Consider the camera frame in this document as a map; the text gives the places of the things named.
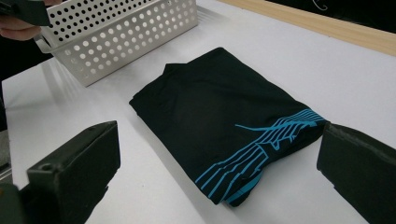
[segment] blue printed graphic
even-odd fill
[[[269,158],[262,146],[270,145],[274,150],[279,150],[281,141],[289,140],[292,142],[300,130],[306,127],[315,127],[318,121],[323,120],[324,118],[311,109],[305,109],[290,117],[278,119],[271,127],[249,128],[235,124],[236,127],[253,132],[262,132],[262,134],[245,147],[236,151],[227,160],[213,164],[195,180],[195,184],[201,190],[204,190],[207,186],[214,186],[209,190],[207,197],[210,199],[214,194],[222,193],[220,202],[227,199],[227,202],[230,203],[254,188],[260,180],[262,167]],[[254,178],[236,193],[229,196],[233,183],[240,175]],[[217,192],[220,185],[228,186],[226,186],[224,192]]]

